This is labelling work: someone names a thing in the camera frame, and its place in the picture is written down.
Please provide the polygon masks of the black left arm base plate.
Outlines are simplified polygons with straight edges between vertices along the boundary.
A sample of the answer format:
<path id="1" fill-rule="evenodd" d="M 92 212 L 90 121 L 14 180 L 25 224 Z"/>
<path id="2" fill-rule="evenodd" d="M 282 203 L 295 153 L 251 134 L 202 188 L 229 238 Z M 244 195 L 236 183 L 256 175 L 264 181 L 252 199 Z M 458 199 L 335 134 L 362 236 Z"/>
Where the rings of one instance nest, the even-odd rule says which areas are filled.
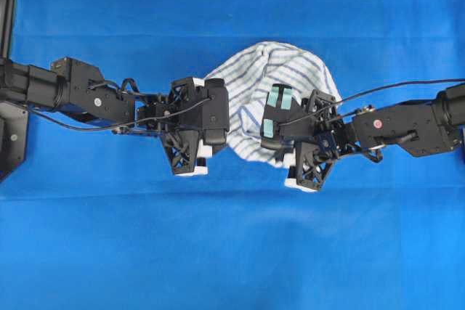
<path id="1" fill-rule="evenodd" d="M 1 181 L 25 161 L 28 121 L 27 111 L 1 103 Z"/>

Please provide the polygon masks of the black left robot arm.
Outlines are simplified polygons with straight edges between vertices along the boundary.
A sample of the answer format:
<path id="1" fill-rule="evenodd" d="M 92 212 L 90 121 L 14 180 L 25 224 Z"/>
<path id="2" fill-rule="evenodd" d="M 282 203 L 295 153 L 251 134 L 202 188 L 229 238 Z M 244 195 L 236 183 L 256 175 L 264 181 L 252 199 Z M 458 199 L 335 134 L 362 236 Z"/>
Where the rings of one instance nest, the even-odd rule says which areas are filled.
<path id="1" fill-rule="evenodd" d="M 174 175 L 206 175 L 207 159 L 225 141 L 226 97 L 223 80 L 189 77 L 168 94 L 147 94 L 132 78 L 117 84 L 69 57 L 50 69 L 1 58 L 1 178 L 25 160 L 30 115 L 49 113 L 82 123 L 80 132 L 159 138 Z"/>

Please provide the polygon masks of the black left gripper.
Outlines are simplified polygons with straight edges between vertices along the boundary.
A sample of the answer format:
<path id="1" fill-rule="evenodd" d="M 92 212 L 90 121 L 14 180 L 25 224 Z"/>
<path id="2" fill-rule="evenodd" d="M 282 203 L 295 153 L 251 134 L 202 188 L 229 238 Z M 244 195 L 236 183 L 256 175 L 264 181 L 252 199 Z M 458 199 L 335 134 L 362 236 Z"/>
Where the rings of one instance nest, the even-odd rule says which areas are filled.
<path id="1" fill-rule="evenodd" d="M 188 77 L 171 83 L 168 94 L 140 94 L 137 108 L 137 136 L 161 136 L 161 141 L 175 176 L 201 176 L 209 173 L 206 160 L 211 146 L 202 140 L 199 113 L 205 81 Z"/>

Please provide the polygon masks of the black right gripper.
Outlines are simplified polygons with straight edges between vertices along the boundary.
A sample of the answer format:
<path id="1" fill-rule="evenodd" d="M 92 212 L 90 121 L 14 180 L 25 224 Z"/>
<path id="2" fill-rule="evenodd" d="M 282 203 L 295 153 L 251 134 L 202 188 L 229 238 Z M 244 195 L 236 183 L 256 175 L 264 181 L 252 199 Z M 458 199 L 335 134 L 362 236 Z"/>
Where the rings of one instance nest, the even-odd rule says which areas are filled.
<path id="1" fill-rule="evenodd" d="M 338 114 L 336 98 L 315 89 L 301 104 L 300 119 L 290 125 L 292 139 L 318 146 L 318 160 L 335 160 L 359 154 L 360 147 L 349 139 L 348 128 Z"/>

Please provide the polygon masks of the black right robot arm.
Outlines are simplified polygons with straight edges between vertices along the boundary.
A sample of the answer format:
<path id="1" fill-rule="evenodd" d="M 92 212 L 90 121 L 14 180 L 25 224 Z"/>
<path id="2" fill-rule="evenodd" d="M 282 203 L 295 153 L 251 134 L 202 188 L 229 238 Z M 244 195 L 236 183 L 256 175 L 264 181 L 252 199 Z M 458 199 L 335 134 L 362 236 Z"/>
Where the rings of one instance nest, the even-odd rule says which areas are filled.
<path id="1" fill-rule="evenodd" d="M 462 83 L 440 91 L 434 99 L 358 110 L 348 123 L 332 112 L 322 112 L 310 121 L 308 139 L 319 145 L 322 158 L 360 153 L 379 162 L 381 149 L 388 145 L 397 145 L 417 158 L 464 146 Z"/>

